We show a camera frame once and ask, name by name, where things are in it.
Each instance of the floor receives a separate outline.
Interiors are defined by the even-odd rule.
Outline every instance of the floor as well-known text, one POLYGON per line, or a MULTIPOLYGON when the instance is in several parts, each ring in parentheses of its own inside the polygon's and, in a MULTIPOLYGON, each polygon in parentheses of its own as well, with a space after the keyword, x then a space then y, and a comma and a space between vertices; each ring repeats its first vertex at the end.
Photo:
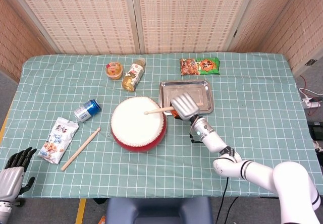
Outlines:
MULTIPOLYGON (((316 62, 303 74, 307 88, 315 92, 323 92, 323 60, 316 62)), ((303 87, 303 79, 296 79, 298 87, 303 87)), ((16 91, 17 84, 0 72, 0 126, 6 117, 11 101, 16 91)), ((306 117, 309 121, 323 121, 323 107, 320 107, 313 115, 306 117)), ((233 197, 225 198, 220 215, 219 223, 224 223, 228 208, 233 197)), ((221 198, 211 199, 213 217, 216 218, 220 207, 221 198)), ((98 205, 92 199, 86 200, 83 223, 97 224, 105 214, 108 202, 98 205)), ((14 223, 47 223, 47 224, 70 224, 75 223, 79 199, 25 199, 22 207, 13 207, 8 224, 14 223)), ((316 215, 323 222, 323 206, 316 215)), ((227 223, 229 224, 272 224, 280 223, 280 206, 278 199, 261 199, 257 197, 240 197, 233 205, 227 223)))

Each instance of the white snack bag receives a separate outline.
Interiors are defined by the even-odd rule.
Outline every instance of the white snack bag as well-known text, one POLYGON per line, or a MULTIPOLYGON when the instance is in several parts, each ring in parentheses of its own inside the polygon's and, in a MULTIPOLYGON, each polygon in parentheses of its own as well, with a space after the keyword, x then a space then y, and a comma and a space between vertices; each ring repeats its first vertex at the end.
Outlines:
POLYGON ((58 117, 38 156, 58 164, 78 128, 76 122, 58 117))

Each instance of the woven wall panel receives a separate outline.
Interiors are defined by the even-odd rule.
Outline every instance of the woven wall panel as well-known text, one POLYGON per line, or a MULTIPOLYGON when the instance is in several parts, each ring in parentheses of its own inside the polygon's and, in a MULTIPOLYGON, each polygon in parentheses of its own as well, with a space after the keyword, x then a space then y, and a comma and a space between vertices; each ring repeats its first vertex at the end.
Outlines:
POLYGON ((126 0, 25 0, 62 53, 136 53, 126 0))
POLYGON ((255 52, 288 0, 250 0, 229 51, 255 52))
POLYGON ((6 0, 0 0, 0 11, 0 68, 18 82, 22 64, 47 51, 6 0))
POLYGON ((295 72, 323 48, 323 0, 290 0, 260 51, 282 53, 295 72))
POLYGON ((140 0, 146 53, 221 51, 243 0, 140 0))

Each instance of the green snack bag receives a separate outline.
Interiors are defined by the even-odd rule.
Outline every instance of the green snack bag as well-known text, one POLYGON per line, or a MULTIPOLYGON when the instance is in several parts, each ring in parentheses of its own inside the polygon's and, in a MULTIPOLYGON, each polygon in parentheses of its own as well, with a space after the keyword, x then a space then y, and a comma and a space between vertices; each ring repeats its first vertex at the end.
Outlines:
POLYGON ((180 59, 181 75, 219 74, 220 60, 214 59, 180 59))

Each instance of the robotic arm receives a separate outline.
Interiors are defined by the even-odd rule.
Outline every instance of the robotic arm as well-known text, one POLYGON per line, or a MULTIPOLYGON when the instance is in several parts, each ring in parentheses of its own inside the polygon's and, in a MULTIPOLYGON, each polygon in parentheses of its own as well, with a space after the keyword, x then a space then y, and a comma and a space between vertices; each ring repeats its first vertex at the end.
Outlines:
POLYGON ((35 181, 31 177, 26 186, 22 187, 25 172, 30 159, 37 149, 27 148, 12 155, 5 168, 0 172, 0 224, 6 224, 19 195, 30 190, 35 181))
POLYGON ((302 165, 283 162, 272 169, 252 160, 242 160, 206 119, 198 115, 199 108, 188 93, 172 98, 171 103, 182 120, 191 122, 191 130, 208 150, 220 153, 213 162, 220 176, 242 178, 276 193, 281 206, 281 223, 319 223, 314 211, 320 205, 320 196, 302 165))

